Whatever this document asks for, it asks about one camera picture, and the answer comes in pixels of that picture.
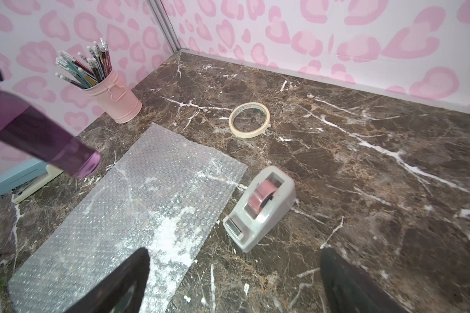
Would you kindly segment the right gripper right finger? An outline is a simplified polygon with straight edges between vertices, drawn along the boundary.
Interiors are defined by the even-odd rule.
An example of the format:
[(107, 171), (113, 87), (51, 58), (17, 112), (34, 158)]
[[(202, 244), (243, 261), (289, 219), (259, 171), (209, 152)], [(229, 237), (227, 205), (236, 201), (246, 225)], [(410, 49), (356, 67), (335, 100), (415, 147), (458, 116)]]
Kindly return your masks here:
[(333, 248), (321, 251), (320, 272), (332, 312), (406, 312), (361, 269)]

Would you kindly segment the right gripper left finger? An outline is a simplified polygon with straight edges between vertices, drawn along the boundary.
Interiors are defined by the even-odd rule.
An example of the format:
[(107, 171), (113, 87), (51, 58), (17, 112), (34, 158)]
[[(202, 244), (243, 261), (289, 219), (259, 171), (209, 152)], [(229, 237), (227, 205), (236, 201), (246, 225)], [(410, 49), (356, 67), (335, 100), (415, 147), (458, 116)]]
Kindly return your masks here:
[(139, 312), (150, 273), (150, 256), (137, 249), (67, 312)]

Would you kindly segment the purple glass bottle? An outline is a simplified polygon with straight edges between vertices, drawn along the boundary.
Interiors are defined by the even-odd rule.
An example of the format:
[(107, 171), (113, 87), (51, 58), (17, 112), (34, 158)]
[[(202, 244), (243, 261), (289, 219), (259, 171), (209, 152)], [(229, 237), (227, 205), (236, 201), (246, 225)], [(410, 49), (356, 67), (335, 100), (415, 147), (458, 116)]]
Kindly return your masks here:
[(25, 100), (0, 91), (0, 141), (72, 177), (97, 169), (101, 156)]

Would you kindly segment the white tape dispenser pink roll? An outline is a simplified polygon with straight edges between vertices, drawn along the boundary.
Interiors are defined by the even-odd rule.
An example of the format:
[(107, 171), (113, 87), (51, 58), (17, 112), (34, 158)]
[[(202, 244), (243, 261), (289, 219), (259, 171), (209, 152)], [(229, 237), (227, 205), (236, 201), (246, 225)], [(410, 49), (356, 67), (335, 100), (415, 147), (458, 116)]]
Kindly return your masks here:
[(223, 219), (223, 226), (242, 252), (248, 253), (291, 210), (295, 200), (294, 180), (276, 166), (268, 166), (255, 176)]

